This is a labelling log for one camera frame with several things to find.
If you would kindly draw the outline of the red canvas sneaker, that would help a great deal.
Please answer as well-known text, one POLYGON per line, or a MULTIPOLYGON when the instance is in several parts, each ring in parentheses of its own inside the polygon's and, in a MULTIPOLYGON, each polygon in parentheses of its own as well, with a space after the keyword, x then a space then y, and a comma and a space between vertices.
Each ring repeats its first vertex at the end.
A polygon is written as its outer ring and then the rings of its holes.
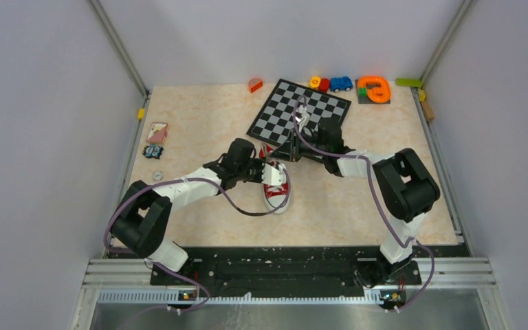
MULTIPOLYGON (((273 148, 266 143, 261 144, 261 148, 258 156, 264 158, 273 151, 273 148)), ((281 170, 286 170, 286 165, 279 161, 272 161, 272 165, 279 167, 281 170)), ((286 212, 290 203, 290 187, 288 183, 284 183, 281 186, 270 186, 263 184, 263 198, 265 205, 269 210, 273 210, 274 214, 282 214, 286 212)))

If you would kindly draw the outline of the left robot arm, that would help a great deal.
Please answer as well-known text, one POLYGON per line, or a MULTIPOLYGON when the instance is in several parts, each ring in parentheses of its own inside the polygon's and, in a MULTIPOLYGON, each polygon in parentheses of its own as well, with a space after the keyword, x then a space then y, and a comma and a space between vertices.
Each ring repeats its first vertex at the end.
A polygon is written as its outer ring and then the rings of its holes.
POLYGON ((188 175, 153 185, 131 184, 109 221, 104 242, 114 237, 124 244, 125 252, 162 265, 173 282, 187 283, 193 275, 188 253, 166 236, 171 214, 223 195, 239 182, 281 186, 286 181, 279 164, 257 157, 253 143, 237 138, 218 159, 188 175))

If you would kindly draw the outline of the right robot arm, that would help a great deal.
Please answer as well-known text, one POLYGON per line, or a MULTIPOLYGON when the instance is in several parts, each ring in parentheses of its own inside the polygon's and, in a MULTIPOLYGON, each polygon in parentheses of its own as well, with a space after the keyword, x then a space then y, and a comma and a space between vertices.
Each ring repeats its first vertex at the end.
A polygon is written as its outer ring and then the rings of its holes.
POLYGON ((323 118, 312 135, 294 129, 270 156, 288 162, 318 158, 332 175, 365 178, 388 229, 375 273, 384 283, 394 283, 403 275, 413 256, 419 226, 441 196, 438 184, 413 149, 383 157, 354 150, 345 145, 340 124, 323 118))

